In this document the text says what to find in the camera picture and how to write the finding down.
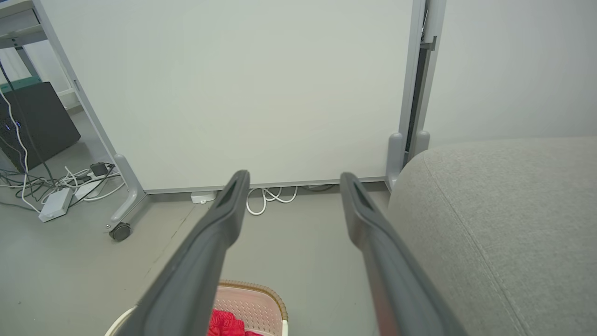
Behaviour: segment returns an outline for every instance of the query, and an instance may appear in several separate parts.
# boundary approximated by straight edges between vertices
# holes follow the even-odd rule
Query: whiteboard leg
[[[145,198],[146,194],[145,191],[143,191],[143,187],[141,187],[141,183],[139,183],[139,180],[135,176],[133,169],[128,164],[127,158],[122,154],[116,154],[114,155],[114,162],[116,163],[116,166],[118,166],[118,170],[128,187],[127,200],[124,201],[124,204],[118,208],[110,219],[112,223],[118,224],[124,222],[125,216],[127,216],[139,202]],[[106,228],[110,230],[113,226],[115,225],[107,225]]]
[[[404,138],[400,133],[390,135],[387,144],[386,186],[392,191],[404,162]]]

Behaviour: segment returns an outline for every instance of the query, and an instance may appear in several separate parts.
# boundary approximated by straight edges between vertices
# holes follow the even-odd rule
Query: whiteboard
[[[595,13],[594,0],[448,0],[430,147],[597,135]]]
[[[42,3],[145,190],[385,175],[411,1]]]

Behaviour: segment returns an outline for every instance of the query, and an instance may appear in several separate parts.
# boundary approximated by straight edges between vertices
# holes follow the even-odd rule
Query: basket rim
[[[280,309],[280,313],[282,316],[282,320],[288,321],[288,312],[286,311],[286,305],[282,301],[282,298],[278,293],[276,293],[273,289],[267,286],[258,285],[256,283],[251,282],[243,282],[243,281],[234,281],[234,280],[220,280],[219,286],[222,287],[231,287],[231,288],[239,288],[239,289],[247,289],[249,291],[256,291],[266,294],[267,296],[271,297],[274,302],[278,305]]]

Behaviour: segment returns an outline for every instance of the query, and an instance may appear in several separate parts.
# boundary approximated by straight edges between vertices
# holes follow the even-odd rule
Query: computer tower
[[[72,146],[81,138],[50,83],[18,88],[4,96],[10,102],[21,140],[29,152],[29,169],[40,165],[41,160],[45,161]],[[29,135],[39,156],[33,149]],[[24,151],[3,99],[0,99],[0,149],[4,152],[2,156],[12,163],[14,169],[24,172]]]

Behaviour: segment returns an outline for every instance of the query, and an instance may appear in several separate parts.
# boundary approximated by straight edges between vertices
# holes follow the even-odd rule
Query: gray floor
[[[65,164],[83,169],[105,160],[85,115],[73,119],[82,139],[48,162],[57,175]],[[385,208],[385,186],[367,187]],[[209,206],[192,204],[189,194],[150,196],[133,235],[115,243],[101,232],[126,196],[122,188],[47,223],[34,212],[0,205],[0,335],[103,335],[139,300]],[[6,190],[0,200],[18,201]],[[260,198],[251,204],[260,209]],[[261,216],[247,213],[221,277],[274,289],[288,308],[291,335],[377,333],[338,187],[300,190],[292,203],[268,203]]]

